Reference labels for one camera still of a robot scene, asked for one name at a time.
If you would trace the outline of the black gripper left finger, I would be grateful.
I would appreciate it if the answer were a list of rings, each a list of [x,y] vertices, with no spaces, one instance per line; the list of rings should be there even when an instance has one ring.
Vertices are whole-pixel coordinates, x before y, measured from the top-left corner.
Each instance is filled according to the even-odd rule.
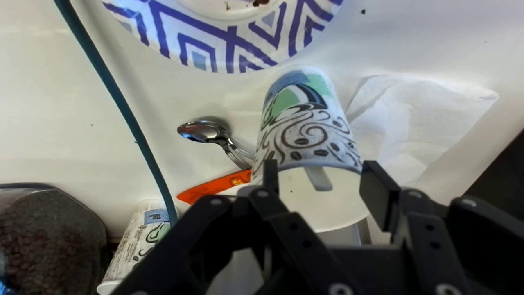
[[[244,249],[262,272],[255,295],[350,295],[334,252],[280,200],[273,161],[249,193],[198,200],[111,295],[206,295]]]

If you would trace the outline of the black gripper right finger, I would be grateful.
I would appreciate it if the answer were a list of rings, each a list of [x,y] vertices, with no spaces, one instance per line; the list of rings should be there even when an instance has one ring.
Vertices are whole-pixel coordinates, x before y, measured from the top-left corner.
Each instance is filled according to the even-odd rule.
[[[440,205],[402,189],[375,161],[362,167],[360,197],[386,246],[363,251],[363,279],[393,295],[524,295],[524,225],[476,198]]]

